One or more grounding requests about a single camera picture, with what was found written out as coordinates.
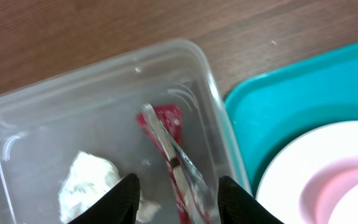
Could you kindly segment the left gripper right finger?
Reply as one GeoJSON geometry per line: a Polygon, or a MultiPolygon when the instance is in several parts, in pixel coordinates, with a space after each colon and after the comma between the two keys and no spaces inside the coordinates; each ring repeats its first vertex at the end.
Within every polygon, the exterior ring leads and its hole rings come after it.
{"type": "Polygon", "coordinates": [[[226,175],[219,178],[218,208],[222,224],[283,224],[226,175]]]}

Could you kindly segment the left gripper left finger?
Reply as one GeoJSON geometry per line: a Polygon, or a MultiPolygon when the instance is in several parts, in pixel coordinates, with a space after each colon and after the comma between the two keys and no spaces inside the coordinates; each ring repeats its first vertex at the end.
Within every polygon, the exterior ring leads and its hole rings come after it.
{"type": "Polygon", "coordinates": [[[139,205],[140,181],[131,173],[69,224],[134,224],[139,205]]]}

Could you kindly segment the white napkin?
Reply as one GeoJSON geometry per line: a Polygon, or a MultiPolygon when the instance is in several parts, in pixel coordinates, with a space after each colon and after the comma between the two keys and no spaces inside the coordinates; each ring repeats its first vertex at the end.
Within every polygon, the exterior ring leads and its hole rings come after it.
{"type": "Polygon", "coordinates": [[[60,221],[69,223],[106,195],[122,180],[107,159],[79,151],[58,194],[60,221]]]}

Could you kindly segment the red snack wrapper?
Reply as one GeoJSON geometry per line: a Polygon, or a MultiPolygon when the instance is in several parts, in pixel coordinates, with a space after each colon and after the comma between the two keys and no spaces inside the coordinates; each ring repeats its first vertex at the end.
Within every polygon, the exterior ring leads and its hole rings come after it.
{"type": "Polygon", "coordinates": [[[166,161],[182,223],[211,223],[217,216],[212,191],[180,146],[181,110],[176,105],[146,103],[137,115],[139,126],[166,161]]]}

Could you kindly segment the pink plate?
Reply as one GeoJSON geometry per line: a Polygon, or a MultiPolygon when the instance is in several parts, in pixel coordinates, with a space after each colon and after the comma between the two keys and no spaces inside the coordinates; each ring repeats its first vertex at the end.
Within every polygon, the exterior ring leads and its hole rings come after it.
{"type": "MultiPolygon", "coordinates": [[[[266,169],[257,201],[284,223],[306,223],[300,195],[307,182],[335,161],[358,156],[358,121],[314,129],[284,147],[266,169]]],[[[328,223],[358,223],[358,185],[334,208],[328,223]]]]}

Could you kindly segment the pink bowl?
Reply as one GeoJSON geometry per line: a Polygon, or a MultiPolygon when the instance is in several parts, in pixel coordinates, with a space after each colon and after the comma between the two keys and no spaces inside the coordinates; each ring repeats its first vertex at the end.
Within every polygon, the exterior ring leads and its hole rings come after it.
{"type": "Polygon", "coordinates": [[[299,205],[306,223],[327,224],[340,199],[358,185],[358,156],[322,168],[303,188],[299,205]]]}

